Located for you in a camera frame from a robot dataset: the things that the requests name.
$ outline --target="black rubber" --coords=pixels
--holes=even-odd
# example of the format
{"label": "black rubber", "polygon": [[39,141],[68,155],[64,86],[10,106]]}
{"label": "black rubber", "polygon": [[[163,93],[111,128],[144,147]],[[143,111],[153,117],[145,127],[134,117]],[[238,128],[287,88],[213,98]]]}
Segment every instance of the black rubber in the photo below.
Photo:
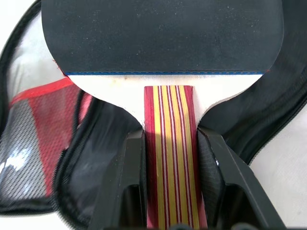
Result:
{"label": "black rubber", "polygon": [[65,74],[263,73],[283,40],[280,0],[45,0]]}

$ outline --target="black zippered case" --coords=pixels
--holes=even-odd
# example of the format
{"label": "black zippered case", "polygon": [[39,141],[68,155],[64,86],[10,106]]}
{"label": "black zippered case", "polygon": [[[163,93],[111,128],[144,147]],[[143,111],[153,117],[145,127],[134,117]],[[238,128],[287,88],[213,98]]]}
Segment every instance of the black zippered case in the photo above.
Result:
{"label": "black zippered case", "polygon": [[[283,0],[284,38],[274,65],[249,89],[213,107],[200,121],[202,127],[221,134],[229,148],[247,164],[251,163],[259,150],[285,127],[307,102],[306,7],[307,2],[304,0],[295,1],[295,4],[290,0]],[[20,104],[15,108],[8,101],[8,69],[15,48],[31,20],[40,12],[40,8],[39,0],[29,8],[12,32],[0,57],[0,164],[6,162],[8,157],[7,147],[3,147],[4,139],[8,135],[13,137],[16,133],[23,132],[18,129],[13,132],[14,125],[17,127],[19,124],[17,119],[13,118],[25,109],[25,106]],[[32,194],[10,197],[8,194],[16,190],[14,186],[7,189],[8,182],[14,184],[24,178],[21,174],[9,177],[9,173],[2,170],[2,215],[59,210],[71,225],[85,229],[89,226],[100,178],[108,162],[122,150],[128,133],[142,129],[139,122],[124,109],[96,98],[91,99],[87,113],[80,121],[84,92],[77,88],[70,90],[73,95],[70,98],[74,103],[68,114],[71,118],[69,146],[45,155],[46,161],[59,157],[56,160],[57,166],[48,171],[50,181],[52,180],[50,191],[30,190]]]}

